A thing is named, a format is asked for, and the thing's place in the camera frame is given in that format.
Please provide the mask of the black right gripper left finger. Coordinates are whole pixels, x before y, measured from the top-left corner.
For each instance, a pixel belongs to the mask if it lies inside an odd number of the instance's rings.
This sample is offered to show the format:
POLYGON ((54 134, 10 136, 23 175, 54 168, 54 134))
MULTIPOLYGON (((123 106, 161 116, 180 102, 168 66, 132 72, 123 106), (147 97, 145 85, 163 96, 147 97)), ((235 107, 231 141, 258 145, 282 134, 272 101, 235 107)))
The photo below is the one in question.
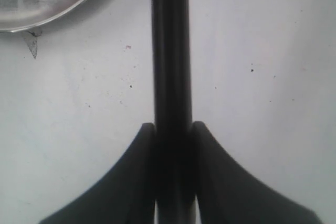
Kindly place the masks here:
POLYGON ((88 191, 42 223, 153 223, 154 125, 144 123, 118 162, 88 191))

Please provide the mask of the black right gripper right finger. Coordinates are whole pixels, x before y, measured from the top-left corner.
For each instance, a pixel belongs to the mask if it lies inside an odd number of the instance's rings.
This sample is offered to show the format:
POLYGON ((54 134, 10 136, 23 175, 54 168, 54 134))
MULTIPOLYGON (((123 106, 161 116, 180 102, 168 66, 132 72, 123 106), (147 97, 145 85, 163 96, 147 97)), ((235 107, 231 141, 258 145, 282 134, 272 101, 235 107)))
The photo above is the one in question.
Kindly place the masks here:
POLYGON ((196 194, 202 223, 319 223, 310 209, 244 170, 203 122, 194 122, 196 194))

